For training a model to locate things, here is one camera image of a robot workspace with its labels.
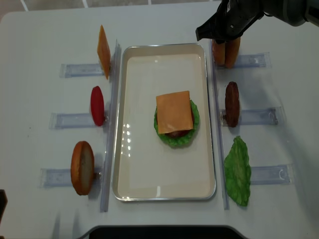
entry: tomato slice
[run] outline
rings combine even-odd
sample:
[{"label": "tomato slice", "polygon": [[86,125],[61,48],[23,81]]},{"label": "tomato slice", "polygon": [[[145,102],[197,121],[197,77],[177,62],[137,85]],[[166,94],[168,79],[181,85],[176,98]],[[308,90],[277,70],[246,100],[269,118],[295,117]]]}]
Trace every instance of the tomato slice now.
[{"label": "tomato slice", "polygon": [[97,126],[102,126],[105,121],[104,100],[100,87],[96,86],[91,93],[91,113],[92,118]]}]

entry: table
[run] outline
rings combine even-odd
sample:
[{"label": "table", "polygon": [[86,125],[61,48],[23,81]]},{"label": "table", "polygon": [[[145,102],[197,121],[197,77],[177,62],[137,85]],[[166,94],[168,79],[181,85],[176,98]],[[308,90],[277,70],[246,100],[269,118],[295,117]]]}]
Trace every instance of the table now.
[{"label": "table", "polygon": [[[92,145],[98,164],[105,156],[100,128],[51,131],[51,113],[85,113],[92,87],[104,77],[60,79],[61,63],[96,63],[103,24],[110,48],[195,42],[195,29],[217,10],[218,2],[86,8],[10,13],[0,24],[0,187],[8,205],[0,235],[5,238],[78,238],[107,225],[225,225],[248,238],[316,238],[319,232],[318,161],[319,30],[298,28],[264,17],[242,37],[241,53],[271,52],[272,77],[281,96],[290,133],[298,136],[303,192],[299,182],[254,188],[247,209],[230,200],[225,211],[218,153],[217,191],[203,202],[122,203],[110,195],[100,213],[101,193],[79,197],[72,188],[39,187],[40,168],[68,168],[75,143]],[[208,51],[209,41],[200,41]]]}]

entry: lettuce leaf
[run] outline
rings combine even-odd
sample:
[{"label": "lettuce leaf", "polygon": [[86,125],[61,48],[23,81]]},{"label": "lettuce leaf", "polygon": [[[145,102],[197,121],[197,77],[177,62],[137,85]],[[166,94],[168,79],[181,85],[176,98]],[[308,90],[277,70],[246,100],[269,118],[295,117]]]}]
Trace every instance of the lettuce leaf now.
[{"label": "lettuce leaf", "polygon": [[171,138],[165,134],[159,134],[159,126],[158,126],[158,122],[156,120],[158,109],[156,108],[155,115],[154,115],[154,128],[156,130],[156,133],[158,134],[158,136],[160,137],[160,139],[164,143],[168,144],[171,147],[180,147],[180,146],[184,146],[186,144],[189,144],[191,142],[191,139],[192,139],[192,137],[193,137],[194,133],[196,132],[198,125],[199,125],[199,113],[198,113],[197,105],[195,105],[192,100],[190,100],[190,107],[191,107],[191,111],[193,112],[193,115],[194,115],[193,129],[190,130],[186,135],[179,137],[179,138]]},{"label": "lettuce leaf", "polygon": [[250,196],[251,168],[246,143],[237,136],[224,161],[227,193],[238,205],[246,207]]}]

